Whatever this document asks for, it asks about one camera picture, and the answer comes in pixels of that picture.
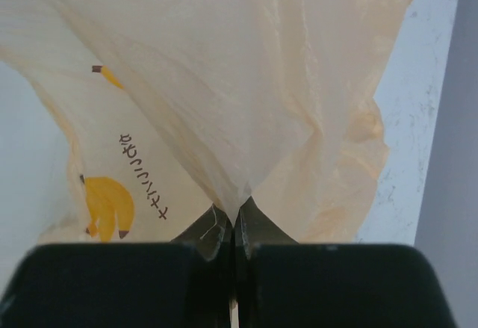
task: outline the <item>crumpled plastic bag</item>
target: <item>crumpled plastic bag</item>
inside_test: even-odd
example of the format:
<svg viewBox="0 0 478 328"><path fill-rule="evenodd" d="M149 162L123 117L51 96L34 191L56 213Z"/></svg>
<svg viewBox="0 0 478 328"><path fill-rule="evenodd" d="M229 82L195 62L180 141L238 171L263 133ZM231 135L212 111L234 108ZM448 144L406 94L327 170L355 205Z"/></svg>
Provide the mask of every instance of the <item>crumpled plastic bag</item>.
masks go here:
<svg viewBox="0 0 478 328"><path fill-rule="evenodd" d="M0 0L0 58L71 143L78 219L43 240L167 241L252 194L297 240L349 241L410 1Z"/></svg>

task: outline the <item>plastic bag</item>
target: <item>plastic bag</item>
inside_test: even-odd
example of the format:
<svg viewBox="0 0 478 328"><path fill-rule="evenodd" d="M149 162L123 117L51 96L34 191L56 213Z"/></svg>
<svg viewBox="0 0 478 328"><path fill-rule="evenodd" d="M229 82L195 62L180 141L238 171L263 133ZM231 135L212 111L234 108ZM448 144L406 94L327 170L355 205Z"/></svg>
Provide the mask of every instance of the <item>plastic bag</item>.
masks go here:
<svg viewBox="0 0 478 328"><path fill-rule="evenodd" d="M0 56L72 148L78 219L43 240L165 241L252 194L293 238L348 241L410 1L0 0Z"/></svg>

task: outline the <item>marble surface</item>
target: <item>marble surface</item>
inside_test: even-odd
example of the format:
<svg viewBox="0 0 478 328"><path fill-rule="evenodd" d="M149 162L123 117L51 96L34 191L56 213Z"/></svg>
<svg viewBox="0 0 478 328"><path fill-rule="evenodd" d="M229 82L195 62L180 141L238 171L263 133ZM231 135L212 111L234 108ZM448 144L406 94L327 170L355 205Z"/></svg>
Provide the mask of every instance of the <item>marble surface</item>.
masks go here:
<svg viewBox="0 0 478 328"><path fill-rule="evenodd" d="M390 147L358 242L413 244L458 0L414 0L375 94Z"/></svg>

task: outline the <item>banana illustration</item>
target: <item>banana illustration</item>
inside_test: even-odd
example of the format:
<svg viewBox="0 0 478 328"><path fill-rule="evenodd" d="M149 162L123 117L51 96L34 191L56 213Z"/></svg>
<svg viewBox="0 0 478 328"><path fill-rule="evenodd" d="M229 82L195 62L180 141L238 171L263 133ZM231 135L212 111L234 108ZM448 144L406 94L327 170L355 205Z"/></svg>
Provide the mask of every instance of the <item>banana illustration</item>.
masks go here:
<svg viewBox="0 0 478 328"><path fill-rule="evenodd" d="M117 225L119 238L124 238L134 219L131 194L119 182L106 176L84 178L81 175L80 179L85 186L91 216L86 233L91 237L99 234L102 242L109 242Z"/></svg>
<svg viewBox="0 0 478 328"><path fill-rule="evenodd" d="M113 72L111 72L111 70L109 70L106 66L104 66L104 65L93 65L91 67L91 71L92 72L100 72L101 74L103 74L103 76L106 78L106 80L108 80L113 85L116 85L119 89L122 89L121 83L118 81L118 79L116 79L114 77Z"/></svg>

